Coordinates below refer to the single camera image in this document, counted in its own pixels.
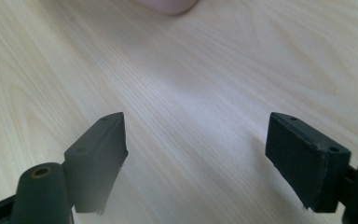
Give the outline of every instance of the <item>screw hole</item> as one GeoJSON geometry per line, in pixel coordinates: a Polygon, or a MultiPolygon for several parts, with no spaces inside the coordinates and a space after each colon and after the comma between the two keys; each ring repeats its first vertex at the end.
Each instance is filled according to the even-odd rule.
{"type": "Polygon", "coordinates": [[[37,170],[34,170],[31,173],[31,178],[33,179],[39,179],[39,178],[43,178],[47,175],[49,175],[51,172],[51,168],[50,167],[41,167],[37,170]]]}
{"type": "Polygon", "coordinates": [[[85,147],[80,147],[76,150],[77,153],[83,153],[83,152],[86,152],[87,149],[85,147]]]}
{"type": "Polygon", "coordinates": [[[330,147],[328,148],[331,152],[339,152],[339,148],[337,147],[330,147]]]}

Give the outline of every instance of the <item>pink object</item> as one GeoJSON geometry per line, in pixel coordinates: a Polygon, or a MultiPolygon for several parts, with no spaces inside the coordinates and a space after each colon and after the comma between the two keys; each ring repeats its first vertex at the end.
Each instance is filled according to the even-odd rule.
{"type": "Polygon", "coordinates": [[[191,9],[197,0],[136,0],[167,15],[178,15],[191,9]]]}

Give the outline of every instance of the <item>light wood tabletop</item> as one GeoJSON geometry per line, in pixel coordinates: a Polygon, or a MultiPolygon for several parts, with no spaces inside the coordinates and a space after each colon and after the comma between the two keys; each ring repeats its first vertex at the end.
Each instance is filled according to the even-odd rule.
{"type": "Polygon", "coordinates": [[[76,223],[340,223],[303,208],[265,156],[269,114],[358,166],[358,1],[200,0],[167,17],[116,0],[0,0],[0,200],[100,117],[129,157],[76,223]]]}

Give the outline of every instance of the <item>wood grain surface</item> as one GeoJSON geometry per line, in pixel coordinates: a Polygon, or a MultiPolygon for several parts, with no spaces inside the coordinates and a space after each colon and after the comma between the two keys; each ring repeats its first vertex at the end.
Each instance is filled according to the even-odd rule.
{"type": "Polygon", "coordinates": [[[129,157],[102,216],[76,223],[340,223],[265,157],[269,113],[358,165],[358,1],[0,0],[0,200],[22,172],[123,111],[129,157]]]}

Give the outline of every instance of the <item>black bracket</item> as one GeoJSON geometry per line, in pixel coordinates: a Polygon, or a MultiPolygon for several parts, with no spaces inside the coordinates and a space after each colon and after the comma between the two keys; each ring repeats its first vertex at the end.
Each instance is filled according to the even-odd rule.
{"type": "Polygon", "coordinates": [[[307,123],[271,113],[266,156],[306,208],[335,213],[346,206],[345,224],[358,224],[358,170],[349,166],[351,152],[307,123]]]}
{"type": "Polygon", "coordinates": [[[74,223],[78,213],[101,213],[128,156],[123,113],[94,123],[64,153],[65,162],[24,172],[16,195],[0,202],[0,224],[74,223]]]}

